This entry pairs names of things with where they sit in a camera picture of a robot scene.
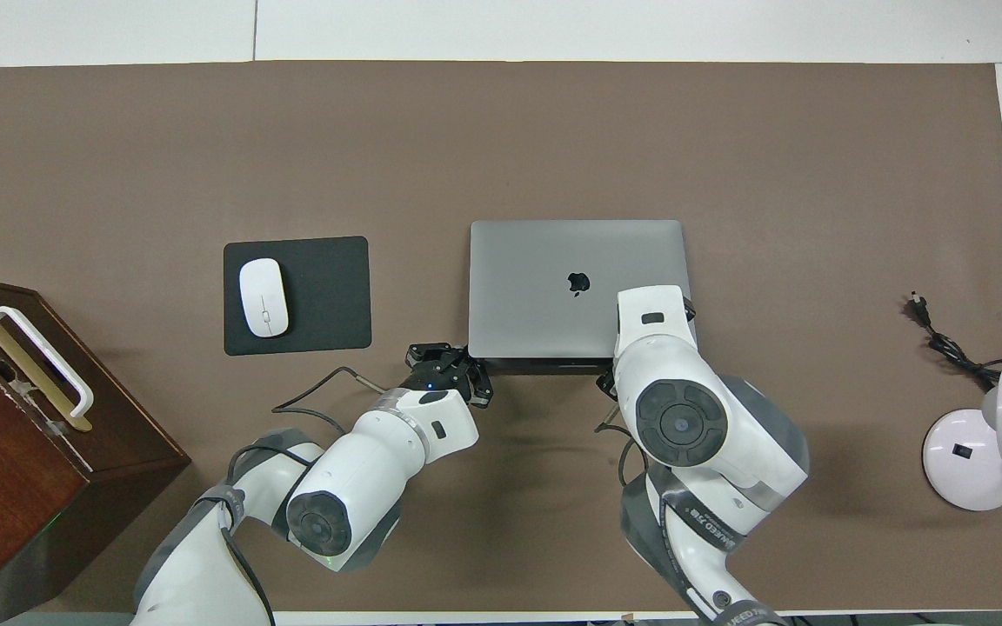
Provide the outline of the silver laptop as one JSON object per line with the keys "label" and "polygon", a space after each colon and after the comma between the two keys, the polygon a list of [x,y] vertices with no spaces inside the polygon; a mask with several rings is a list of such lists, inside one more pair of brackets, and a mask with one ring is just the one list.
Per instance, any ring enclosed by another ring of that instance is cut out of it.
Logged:
{"label": "silver laptop", "polygon": [[612,360],[618,293],[691,295],[676,219],[478,219],[470,227],[470,356],[490,371],[598,371]]}

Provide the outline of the white computer mouse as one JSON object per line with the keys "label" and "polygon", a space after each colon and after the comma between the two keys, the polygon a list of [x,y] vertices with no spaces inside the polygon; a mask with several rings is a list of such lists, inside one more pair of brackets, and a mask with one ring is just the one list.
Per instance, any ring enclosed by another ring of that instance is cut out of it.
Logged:
{"label": "white computer mouse", "polygon": [[290,328],[284,277],[278,261],[261,257],[245,263],[238,272],[238,290],[253,336],[282,336]]}

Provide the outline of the white desk lamp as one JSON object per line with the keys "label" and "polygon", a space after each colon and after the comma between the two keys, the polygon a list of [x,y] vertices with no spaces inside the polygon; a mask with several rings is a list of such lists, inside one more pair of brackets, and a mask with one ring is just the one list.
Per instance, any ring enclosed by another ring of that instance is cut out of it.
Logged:
{"label": "white desk lamp", "polygon": [[1002,371],[979,408],[936,420],[924,439],[922,464],[944,502],[970,511],[1002,507]]}

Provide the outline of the brown table mat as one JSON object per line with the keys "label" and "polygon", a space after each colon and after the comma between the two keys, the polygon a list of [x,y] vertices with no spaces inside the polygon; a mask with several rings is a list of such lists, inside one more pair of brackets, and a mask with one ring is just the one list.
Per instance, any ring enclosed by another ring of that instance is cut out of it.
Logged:
{"label": "brown table mat", "polygon": [[[921,468],[979,388],[911,290],[1002,357],[1002,123],[986,64],[222,63],[0,68],[0,282],[38,292],[192,465],[61,594],[128,611],[231,453],[347,364],[463,343],[478,219],[678,219],[704,356],[810,441],[803,487],[729,559],[774,609],[1002,609],[1002,508]],[[369,243],[362,351],[227,356],[226,244]]]}

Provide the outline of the dark wooden box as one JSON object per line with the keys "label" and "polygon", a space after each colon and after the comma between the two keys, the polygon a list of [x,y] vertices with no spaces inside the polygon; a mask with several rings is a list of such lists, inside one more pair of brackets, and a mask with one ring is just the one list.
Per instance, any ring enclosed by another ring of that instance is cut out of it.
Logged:
{"label": "dark wooden box", "polygon": [[188,463],[39,293],[0,283],[0,622],[59,595]]}

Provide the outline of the black mouse pad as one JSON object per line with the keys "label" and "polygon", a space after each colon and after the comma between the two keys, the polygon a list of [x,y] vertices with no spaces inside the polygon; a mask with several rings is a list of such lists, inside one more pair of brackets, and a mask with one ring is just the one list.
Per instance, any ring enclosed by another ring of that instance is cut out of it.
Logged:
{"label": "black mouse pad", "polygon": [[[290,328],[282,336],[250,334],[240,305],[238,272],[255,258],[278,261]],[[224,346],[230,356],[362,349],[372,343],[369,243],[340,236],[226,244]]]}

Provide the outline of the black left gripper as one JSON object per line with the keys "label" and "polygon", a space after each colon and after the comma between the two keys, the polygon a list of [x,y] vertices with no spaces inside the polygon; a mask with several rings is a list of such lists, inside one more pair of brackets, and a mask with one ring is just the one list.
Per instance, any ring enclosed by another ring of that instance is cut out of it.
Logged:
{"label": "black left gripper", "polygon": [[493,388],[484,362],[470,356],[466,346],[456,349],[456,363],[441,364],[454,350],[449,343],[414,343],[407,346],[405,365],[410,372],[398,387],[424,392],[454,390],[470,407],[485,409]]}

